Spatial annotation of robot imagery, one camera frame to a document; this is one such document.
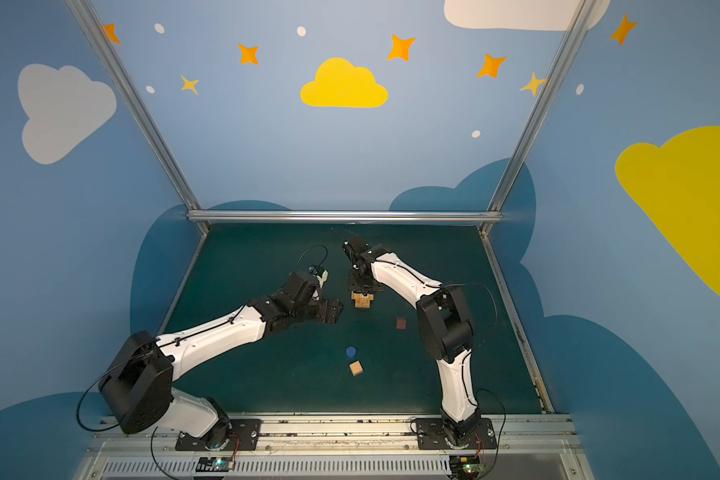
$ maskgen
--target green table surface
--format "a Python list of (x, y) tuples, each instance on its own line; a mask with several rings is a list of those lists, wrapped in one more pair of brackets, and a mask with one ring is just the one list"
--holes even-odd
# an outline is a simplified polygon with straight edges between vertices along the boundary
[[(328, 248), (325, 293), (344, 311), (335, 325), (304, 322), (225, 352), (190, 370), (175, 387), (212, 397), (230, 412), (439, 413), (442, 388), (435, 360), (418, 337), (416, 312), (390, 288), (370, 309), (358, 309), (347, 288), (349, 260), (339, 226), (322, 224), (215, 224), (168, 322), (175, 332), (225, 315), (250, 298), (274, 293), (286, 282), (302, 252)], [(472, 379), (503, 402), (507, 413), (540, 413), (540, 404), (518, 347), (490, 264), (472, 226), (351, 225), (371, 246), (384, 244), (421, 273), (444, 283), (484, 283), (493, 293), (466, 286), (475, 321)], [(306, 269), (324, 255), (311, 249)], [(396, 319), (407, 320), (398, 330)], [(355, 359), (346, 356), (357, 349)], [(363, 373), (349, 364), (359, 360)], [(486, 393), (483, 413), (501, 413)]]

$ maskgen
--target yellow star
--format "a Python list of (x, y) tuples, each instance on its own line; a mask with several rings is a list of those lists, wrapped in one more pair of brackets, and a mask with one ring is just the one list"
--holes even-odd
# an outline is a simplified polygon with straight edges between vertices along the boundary
[(392, 36), (392, 51), (389, 53), (387, 60), (393, 58), (402, 58), (406, 62), (408, 61), (408, 50), (410, 49), (415, 38), (409, 38), (408, 40), (401, 40), (400, 38)]
[(256, 60), (256, 50), (259, 50), (259, 47), (243, 47), (240, 44), (237, 44), (238, 47), (240, 47), (240, 52), (242, 52), (242, 58), (240, 58), (240, 65), (244, 63), (252, 63), (254, 65), (258, 65), (259, 61)]
[(619, 25), (618, 29), (610, 37), (612, 40), (618, 40), (619, 45), (623, 45), (626, 34), (630, 33), (635, 26), (637, 26), (637, 22), (630, 22), (626, 15), (624, 15), (624, 20), (621, 21), (621, 25)]
[(493, 58), (489, 54), (486, 54), (485, 65), (483, 65), (483, 69), (480, 70), (480, 73), (478, 73), (478, 78), (483, 75), (490, 75), (491, 77), (496, 78), (496, 75), (499, 74), (499, 67), (501, 66), (501, 63), (506, 59), (507, 57)]
[(120, 39), (115, 35), (115, 24), (111, 23), (108, 25), (101, 25), (104, 27), (104, 31), (106, 32), (106, 36), (110, 38), (112, 42), (120, 43)]
[(539, 80), (538, 78), (536, 78), (536, 72), (533, 72), (533, 73), (531, 74), (530, 83), (528, 83), (528, 85), (522, 87), (522, 88), (520, 89), (520, 91), (530, 90), (530, 91), (534, 92), (534, 96), (536, 96), (536, 91), (537, 91), (539, 85), (541, 85), (542, 83), (544, 83), (544, 82), (546, 82), (546, 81), (547, 81), (546, 78), (542, 78), (541, 80)]
[(195, 80), (194, 82), (190, 82), (186, 78), (184, 78), (184, 75), (181, 76), (181, 79), (184, 81), (184, 86), (181, 88), (182, 90), (191, 90), (195, 92), (195, 95), (197, 95), (197, 90), (195, 90), (195, 83), (199, 82), (200, 80)]

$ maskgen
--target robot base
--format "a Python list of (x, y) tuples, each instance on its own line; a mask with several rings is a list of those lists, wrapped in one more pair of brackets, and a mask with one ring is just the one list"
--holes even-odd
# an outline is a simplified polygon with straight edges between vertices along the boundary
[[(419, 450), (452, 449), (445, 437), (442, 418), (416, 418), (413, 422), (416, 425), (416, 439), (418, 440)], [(468, 436), (468, 440), (460, 448), (476, 449), (478, 447), (476, 437), (478, 436), (483, 441), (486, 450), (498, 448), (494, 424), (490, 421), (490, 418), (481, 418), (480, 425)]]
[[(256, 444), (259, 443), (259, 429), (261, 420), (256, 418), (230, 418), (230, 440), (220, 449), (214, 452), (234, 452), (237, 448), (238, 452), (256, 450)], [(237, 445), (237, 438), (232, 434), (240, 437), (240, 446)], [(176, 440), (176, 450), (178, 452), (208, 452), (206, 442), (202, 438), (193, 437), (185, 433), (179, 434)]]

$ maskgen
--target robotic arm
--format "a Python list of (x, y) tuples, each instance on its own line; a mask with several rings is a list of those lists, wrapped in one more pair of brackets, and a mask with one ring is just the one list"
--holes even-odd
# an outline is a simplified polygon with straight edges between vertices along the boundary
[(416, 309), (418, 332), (427, 353), (437, 361), (443, 389), (441, 414), (446, 439), (460, 446), (480, 424), (473, 400), (470, 357), (474, 326), (461, 288), (420, 274), (384, 245), (373, 248), (358, 235), (346, 240), (352, 262), (349, 289), (356, 306), (369, 307), (373, 294), (391, 287)]
[(230, 419), (212, 398), (196, 398), (173, 381), (206, 360), (244, 343), (286, 330), (294, 322), (333, 324), (344, 308), (322, 297), (328, 272), (313, 265), (297, 271), (269, 296), (210, 322), (153, 338), (138, 332), (126, 340), (99, 382), (99, 391), (126, 434), (151, 426), (173, 428), (209, 450), (224, 448)]

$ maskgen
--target yellow cloud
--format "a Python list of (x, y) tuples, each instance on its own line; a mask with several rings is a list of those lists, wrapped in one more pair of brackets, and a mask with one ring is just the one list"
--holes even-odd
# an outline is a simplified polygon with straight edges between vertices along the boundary
[(682, 132), (662, 147), (634, 144), (616, 161), (616, 176), (677, 253), (720, 295), (720, 127)]
[(302, 101), (313, 107), (379, 107), (388, 96), (370, 70), (344, 58), (326, 60), (317, 69), (315, 81), (302, 87)]

